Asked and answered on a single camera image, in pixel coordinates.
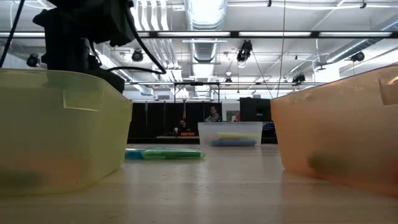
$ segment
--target fluorescent light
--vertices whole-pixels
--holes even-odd
[[[228,43],[226,40],[182,40],[184,44],[195,44],[195,43],[204,43],[204,44],[225,44]]]
[[[138,36],[140,36],[140,37],[149,37],[149,33],[148,32],[138,32]]]
[[[140,85],[174,85],[172,82],[133,82],[134,84],[140,84]]]
[[[389,37],[392,32],[320,32],[320,37]]]
[[[231,82],[231,83],[226,83],[226,82],[223,82],[223,83],[220,83],[221,85],[255,85],[256,83],[255,82]]]
[[[8,38],[9,32],[0,32],[0,38]],[[15,32],[15,38],[44,38],[44,32]]]
[[[239,32],[240,37],[309,37],[311,32]]]
[[[159,32],[159,37],[229,37],[230,32],[208,32],[208,31],[188,31],[188,32]]]

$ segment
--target black cable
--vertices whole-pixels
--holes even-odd
[[[97,52],[95,51],[94,42],[91,41],[91,40],[89,40],[89,43],[90,43],[91,51],[93,52],[94,56],[99,60],[99,65],[101,66],[101,65],[102,65],[102,61],[101,61],[101,59],[100,59],[100,56],[99,56],[99,55],[97,54]]]
[[[158,75],[166,74],[167,73],[166,69],[156,60],[156,58],[152,55],[152,53],[148,50],[148,48],[145,46],[145,44],[142,42],[141,38],[139,37],[138,32],[136,30],[136,27],[134,25],[134,21],[131,19],[129,6],[125,7],[124,13],[126,14],[127,23],[129,24],[129,27],[132,30],[132,34],[134,35],[134,37],[138,41],[138,44],[142,47],[144,52],[148,55],[148,57],[152,60],[152,62],[155,63],[155,65],[157,66],[157,68],[160,71],[155,71],[155,70],[148,69],[148,68],[127,67],[127,66],[114,67],[114,68],[108,69],[107,71],[111,72],[111,71],[114,71],[114,70],[130,69],[130,70],[139,70],[139,71],[143,71],[143,72],[151,72],[151,73],[158,74]]]
[[[2,55],[1,55],[1,59],[0,59],[0,68],[2,68],[4,61],[6,61],[8,49],[10,48],[11,40],[14,37],[15,30],[17,29],[19,17],[21,16],[21,12],[22,12],[22,8],[24,7],[24,3],[25,3],[25,0],[19,1],[18,11],[17,11],[17,14],[15,15],[14,23],[12,24],[10,35],[7,38],[7,42],[4,46],[4,50],[2,51]]]

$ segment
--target yellow object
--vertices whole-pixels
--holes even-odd
[[[218,133],[220,140],[226,139],[256,139],[257,134],[244,134],[244,133]]]
[[[65,192],[118,169],[132,104],[82,73],[0,69],[0,195]]]

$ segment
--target man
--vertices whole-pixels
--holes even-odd
[[[217,109],[215,106],[210,108],[210,116],[205,119],[205,122],[217,122],[220,120],[220,116],[217,113]]]
[[[190,128],[187,126],[187,123],[185,122],[184,119],[180,120],[180,124],[178,126],[178,131],[179,132],[189,132],[189,131],[191,131]]]

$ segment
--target camera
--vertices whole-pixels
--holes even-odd
[[[31,54],[29,58],[26,60],[26,64],[29,67],[37,67],[38,62],[39,62],[38,54]]]
[[[134,50],[131,59],[133,62],[141,62],[144,59],[144,56],[142,55],[142,50],[141,49]]]

